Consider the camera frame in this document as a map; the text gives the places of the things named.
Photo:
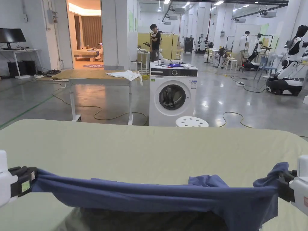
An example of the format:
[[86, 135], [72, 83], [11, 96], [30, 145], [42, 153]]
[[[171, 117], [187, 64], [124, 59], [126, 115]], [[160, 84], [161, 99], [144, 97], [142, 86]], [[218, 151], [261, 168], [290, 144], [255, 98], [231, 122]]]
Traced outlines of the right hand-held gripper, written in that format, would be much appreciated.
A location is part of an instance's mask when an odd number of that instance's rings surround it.
[[284, 171], [278, 179], [278, 195], [281, 199], [308, 214], [308, 156], [298, 158], [297, 170]]

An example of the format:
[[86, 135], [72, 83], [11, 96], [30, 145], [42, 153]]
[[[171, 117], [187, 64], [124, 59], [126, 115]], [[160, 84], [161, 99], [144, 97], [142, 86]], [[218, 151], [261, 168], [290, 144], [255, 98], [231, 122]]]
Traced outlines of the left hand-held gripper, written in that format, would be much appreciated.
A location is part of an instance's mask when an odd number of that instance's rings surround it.
[[38, 176], [37, 168], [13, 167], [8, 170], [7, 153], [0, 151], [0, 206], [17, 200], [32, 191]]

